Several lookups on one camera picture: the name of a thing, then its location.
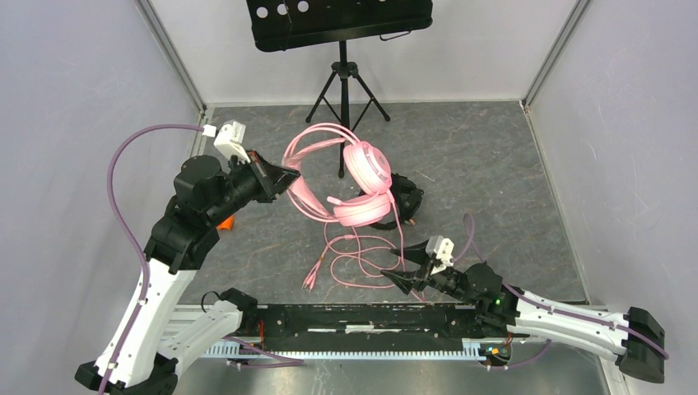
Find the black headphones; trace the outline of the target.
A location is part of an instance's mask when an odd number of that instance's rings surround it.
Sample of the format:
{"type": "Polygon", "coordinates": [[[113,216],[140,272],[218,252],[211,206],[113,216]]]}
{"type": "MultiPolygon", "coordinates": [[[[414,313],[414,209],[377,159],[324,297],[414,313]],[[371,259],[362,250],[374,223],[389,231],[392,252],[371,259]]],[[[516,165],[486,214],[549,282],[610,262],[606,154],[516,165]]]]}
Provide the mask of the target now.
{"type": "Polygon", "coordinates": [[[398,227],[398,223],[412,224],[414,222],[413,218],[422,204],[425,191],[419,188],[413,181],[398,173],[392,173],[391,180],[390,192],[398,209],[398,219],[387,223],[375,222],[370,224],[370,227],[373,229],[395,230],[398,227]]]}

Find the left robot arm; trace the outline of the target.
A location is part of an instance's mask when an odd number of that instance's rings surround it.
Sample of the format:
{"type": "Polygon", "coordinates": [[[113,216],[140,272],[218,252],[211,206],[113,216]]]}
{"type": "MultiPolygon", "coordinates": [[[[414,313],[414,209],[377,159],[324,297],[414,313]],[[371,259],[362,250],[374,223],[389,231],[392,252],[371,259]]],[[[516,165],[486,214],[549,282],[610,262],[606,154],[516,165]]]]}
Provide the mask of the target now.
{"type": "Polygon", "coordinates": [[[232,332],[244,336],[257,328],[258,312],[250,308],[254,299],[233,289],[170,340],[161,338],[179,297],[218,242],[218,226],[248,203],[271,203],[288,194],[312,216],[358,226],[396,211],[389,163],[378,149],[345,149],[347,168],[362,195],[333,200],[332,212],[324,210],[301,176],[309,154],[309,148],[287,152],[274,165],[248,150],[228,170],[213,156],[186,160],[174,178],[175,193],[165,214],[146,245],[137,249],[142,272],[128,312],[102,355],[78,367],[76,381],[99,394],[171,394],[210,346],[232,332]]]}

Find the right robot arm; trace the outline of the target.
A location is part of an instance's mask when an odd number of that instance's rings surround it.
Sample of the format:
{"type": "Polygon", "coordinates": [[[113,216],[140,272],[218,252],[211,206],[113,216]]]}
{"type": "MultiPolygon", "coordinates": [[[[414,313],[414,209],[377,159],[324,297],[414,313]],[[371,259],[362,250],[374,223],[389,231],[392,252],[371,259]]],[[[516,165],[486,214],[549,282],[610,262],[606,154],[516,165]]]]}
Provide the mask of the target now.
{"type": "Polygon", "coordinates": [[[419,268],[381,273],[406,295],[432,288],[473,306],[477,329],[487,336],[506,331],[561,342],[613,361],[634,379],[664,383],[666,332],[648,310],[613,313],[551,300],[506,283],[487,263],[457,270],[452,250],[442,237],[392,249],[419,268]]]}

